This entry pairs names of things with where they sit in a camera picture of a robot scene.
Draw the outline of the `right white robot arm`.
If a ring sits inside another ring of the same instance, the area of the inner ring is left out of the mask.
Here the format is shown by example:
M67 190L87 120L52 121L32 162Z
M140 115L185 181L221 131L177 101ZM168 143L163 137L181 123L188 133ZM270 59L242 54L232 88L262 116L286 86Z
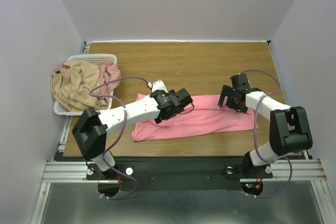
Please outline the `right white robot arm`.
M252 88L245 73L231 78L232 85L222 87L218 106L246 113L253 109L269 121L269 141L258 147L256 126L254 126L253 151L245 154L241 170L253 177L264 167L292 153L309 150L313 139L306 110L301 106L280 103L259 88Z

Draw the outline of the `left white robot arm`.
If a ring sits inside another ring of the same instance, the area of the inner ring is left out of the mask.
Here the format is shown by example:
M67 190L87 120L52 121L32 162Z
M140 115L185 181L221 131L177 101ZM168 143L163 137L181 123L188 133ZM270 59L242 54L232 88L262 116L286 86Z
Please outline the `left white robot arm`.
M177 92L155 90L149 95L114 109L97 111L89 107L83 111L72 128L81 155L86 161L93 161L99 173L106 179L113 178L117 166L110 150L106 148L107 138L128 125L154 120L159 124L182 113L193 103L190 94L183 88Z

